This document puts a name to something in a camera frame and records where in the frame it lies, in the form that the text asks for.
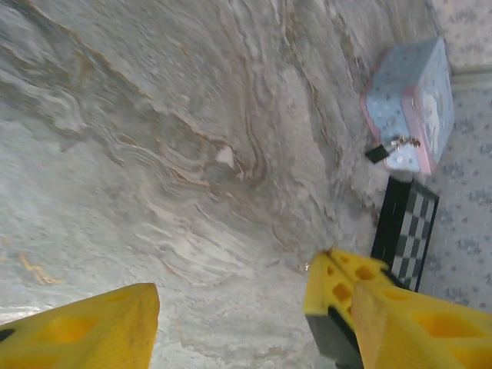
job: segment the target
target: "black and white checkered object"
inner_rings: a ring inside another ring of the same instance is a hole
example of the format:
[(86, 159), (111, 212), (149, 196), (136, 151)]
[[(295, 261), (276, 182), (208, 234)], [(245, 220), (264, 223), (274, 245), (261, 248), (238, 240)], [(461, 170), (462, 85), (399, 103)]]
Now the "black and white checkered object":
[(439, 197), (416, 181), (390, 178), (371, 257), (389, 265), (406, 288), (418, 291)]

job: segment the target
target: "metal latch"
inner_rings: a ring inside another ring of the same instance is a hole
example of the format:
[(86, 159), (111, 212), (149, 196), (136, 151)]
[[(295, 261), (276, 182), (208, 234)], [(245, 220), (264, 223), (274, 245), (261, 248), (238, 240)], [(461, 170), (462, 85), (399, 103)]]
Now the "metal latch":
[(383, 161), (393, 152), (400, 150), (405, 145), (412, 145), (415, 148), (421, 146), (421, 142), (413, 137), (398, 136), (391, 140), (388, 144), (379, 145), (376, 148), (365, 153), (366, 158), (372, 161), (374, 164)]

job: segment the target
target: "patterned wallpaper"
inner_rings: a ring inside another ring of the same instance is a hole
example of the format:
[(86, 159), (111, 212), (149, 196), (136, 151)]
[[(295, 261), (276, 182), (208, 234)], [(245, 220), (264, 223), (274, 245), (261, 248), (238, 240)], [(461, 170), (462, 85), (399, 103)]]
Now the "patterned wallpaper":
[(492, 312), (492, 89), (455, 95), (457, 120), (437, 173), (440, 195), (420, 292)]
[(432, 0), (455, 68), (492, 65), (492, 0)]

